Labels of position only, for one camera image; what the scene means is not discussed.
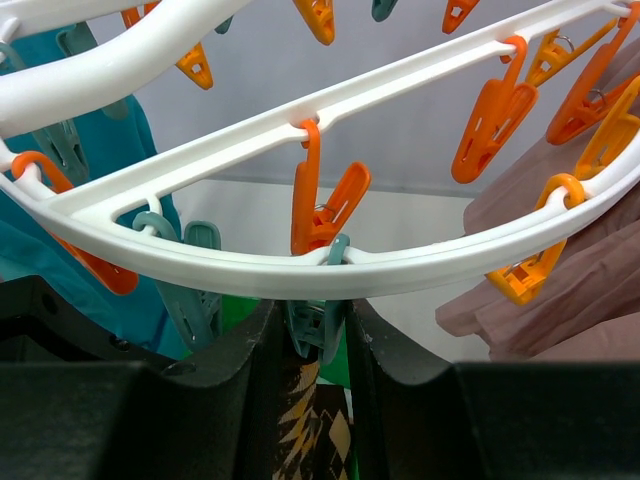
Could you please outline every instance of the teal cloth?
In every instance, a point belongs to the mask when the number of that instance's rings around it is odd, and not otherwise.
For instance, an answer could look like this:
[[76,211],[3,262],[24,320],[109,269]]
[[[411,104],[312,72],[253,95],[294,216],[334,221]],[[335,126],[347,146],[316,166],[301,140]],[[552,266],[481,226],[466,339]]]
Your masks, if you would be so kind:
[[[12,46],[28,67],[60,60],[64,53],[56,44],[59,31],[19,39]],[[156,154],[144,111],[133,96],[126,103],[129,115],[124,120],[111,120],[101,110],[74,119],[91,179]],[[30,134],[8,139],[7,145],[14,152],[40,150]],[[181,231],[171,197],[164,197],[161,202],[164,216],[176,231]],[[142,210],[124,215],[119,223],[130,227]],[[186,347],[151,279],[141,276],[132,294],[114,295],[4,192],[0,192],[0,239],[0,277],[11,280],[40,275],[98,325],[149,350],[182,358]]]

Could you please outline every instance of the hanging clothes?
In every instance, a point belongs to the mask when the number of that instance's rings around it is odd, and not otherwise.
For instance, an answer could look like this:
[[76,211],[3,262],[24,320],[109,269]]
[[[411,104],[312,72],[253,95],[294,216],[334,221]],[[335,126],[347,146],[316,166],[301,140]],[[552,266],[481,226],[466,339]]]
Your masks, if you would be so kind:
[[[56,43],[56,35],[62,30],[19,39],[12,46],[27,67],[61,60],[65,54]],[[126,104],[128,115],[122,120],[112,120],[101,110],[74,119],[90,179],[156,154],[142,108],[133,96],[126,98]],[[30,134],[10,138],[6,143],[14,152],[41,151]],[[164,216],[180,231],[171,197],[162,198],[161,203]],[[131,227],[140,211],[124,215],[119,222]],[[103,328],[149,350],[173,358],[183,357],[186,347],[151,279],[140,277],[138,287],[130,295],[111,293],[4,192],[0,194],[0,238],[0,276],[5,280],[40,275],[67,302]]]
[[[598,88],[606,90],[640,70],[639,47],[636,40],[623,49]],[[640,105],[636,103],[630,113],[640,115]],[[596,128],[561,146],[544,139],[535,144],[467,207],[466,234],[531,212],[549,177],[573,171]],[[452,335],[479,335],[491,347],[493,360],[528,359],[601,322],[640,312],[639,280],[640,186],[636,186],[568,239],[535,300],[517,306],[485,280],[437,309],[436,321]]]

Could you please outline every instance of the yellow clothespin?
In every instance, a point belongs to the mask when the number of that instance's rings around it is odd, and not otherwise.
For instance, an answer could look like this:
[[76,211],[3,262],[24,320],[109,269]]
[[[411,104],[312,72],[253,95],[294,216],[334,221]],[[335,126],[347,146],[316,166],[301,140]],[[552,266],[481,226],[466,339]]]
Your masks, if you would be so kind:
[[[529,67],[526,82],[534,87],[539,87],[593,47],[607,33],[613,30],[617,24],[618,19],[614,18],[578,47],[571,42],[569,37],[560,35],[559,29],[546,34],[540,43],[540,47],[538,47],[538,52],[531,63],[531,67]],[[558,44],[556,40],[567,42],[570,51]]]
[[[558,187],[564,187],[568,192],[564,201],[567,208],[584,202],[585,193],[580,181],[568,173],[560,173],[549,179],[535,209],[544,207],[551,192]],[[567,241],[563,240],[538,255],[488,273],[487,280],[516,305],[526,305],[540,293],[566,244]]]
[[331,45],[336,36],[333,0],[293,0],[300,15],[323,45]]
[[640,118],[629,108],[640,92],[640,77],[636,77],[620,96],[609,114],[591,137],[587,148],[576,163],[573,175],[579,180],[595,177],[627,148],[640,130]]
[[[160,2],[148,3],[144,6],[144,15],[147,15],[153,10]],[[127,28],[131,28],[140,21],[142,16],[138,11],[138,8],[130,8],[122,12],[122,20]],[[213,75],[209,68],[209,62],[207,61],[207,55],[204,53],[202,43],[193,47],[187,54],[178,60],[176,63],[182,73],[191,79],[193,83],[198,85],[203,90],[209,90],[213,87]]]

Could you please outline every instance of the yellow-orange clothespin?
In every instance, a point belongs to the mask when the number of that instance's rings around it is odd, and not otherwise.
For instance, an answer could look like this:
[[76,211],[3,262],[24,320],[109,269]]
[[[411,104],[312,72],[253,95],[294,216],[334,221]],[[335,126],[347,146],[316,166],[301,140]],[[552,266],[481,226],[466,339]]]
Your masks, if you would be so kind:
[[442,32],[453,33],[479,2],[480,0],[449,0],[442,20]]
[[333,0],[293,0],[300,15],[323,45],[331,45],[336,37]]
[[[144,15],[151,12],[158,3],[160,2],[153,2],[144,5]],[[121,13],[122,20],[127,28],[131,28],[142,18],[138,8],[130,8]],[[207,55],[204,53],[202,43],[198,42],[198,44],[187,52],[184,57],[178,60],[176,67],[178,67],[182,73],[189,77],[192,82],[203,90],[208,90],[213,87],[213,75],[211,74]]]
[[[73,188],[71,182],[58,170],[56,164],[40,152],[23,152],[18,155],[11,164],[11,174],[18,179],[31,164],[38,165],[40,171],[51,182],[54,192],[63,193]],[[135,290],[138,285],[138,275],[136,273],[116,267],[105,260],[74,247],[53,234],[51,236],[113,293],[127,295]]]
[[300,126],[308,132],[309,140],[302,144],[307,149],[307,160],[298,164],[293,185],[293,255],[304,255],[330,245],[371,184],[367,166],[361,162],[352,163],[327,203],[316,205],[322,140],[315,121],[305,120]]
[[640,130],[640,118],[629,108],[640,92],[640,77],[636,77],[591,137],[587,148],[576,163],[573,175],[579,180],[595,177],[613,162]]
[[[536,210],[545,206],[551,192],[558,187],[564,187],[568,192],[564,200],[567,208],[584,202],[585,193],[580,181],[568,173],[560,173],[547,182]],[[487,280],[516,305],[525,305],[538,296],[566,244],[567,241],[563,240],[538,255],[488,273]]]
[[[539,87],[598,43],[607,33],[613,30],[617,23],[618,20],[614,18],[577,47],[569,37],[560,35],[559,29],[547,33],[542,38],[538,52],[533,59],[533,63],[531,63],[531,67],[529,67],[526,78],[527,83],[534,87]],[[567,42],[569,51],[556,40]]]
[[[596,83],[640,19],[640,2],[631,3],[629,8],[631,9],[629,17],[620,19],[618,22],[620,28],[615,37],[611,42],[602,45],[591,58],[551,120],[547,129],[547,141],[552,145],[568,142],[606,117],[622,92],[637,76],[637,73],[634,74],[606,93],[595,89]],[[596,93],[599,96],[598,100],[590,101],[588,99],[590,93]]]
[[533,85],[516,85],[527,56],[527,42],[513,36],[505,43],[516,47],[515,56],[501,57],[503,63],[511,62],[504,80],[489,80],[478,96],[451,166],[458,183],[470,183],[480,176],[538,99]]

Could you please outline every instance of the mauve fabric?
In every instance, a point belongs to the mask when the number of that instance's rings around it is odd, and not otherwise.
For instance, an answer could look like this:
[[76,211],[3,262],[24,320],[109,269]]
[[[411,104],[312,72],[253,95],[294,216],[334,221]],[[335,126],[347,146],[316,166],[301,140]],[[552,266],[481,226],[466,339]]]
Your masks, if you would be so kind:
[[[624,48],[598,88],[606,91],[640,70],[639,47],[640,39]],[[631,113],[640,115],[638,102]],[[561,146],[549,145],[544,138],[538,141],[467,207],[466,234],[531,212],[549,177],[573,172],[596,128]],[[517,306],[484,280],[438,308],[436,321],[456,336],[480,335],[491,347],[493,360],[515,360],[541,355],[601,322],[640,311],[639,219],[640,187],[636,186],[569,239],[534,301]],[[600,330],[594,334],[603,338]]]

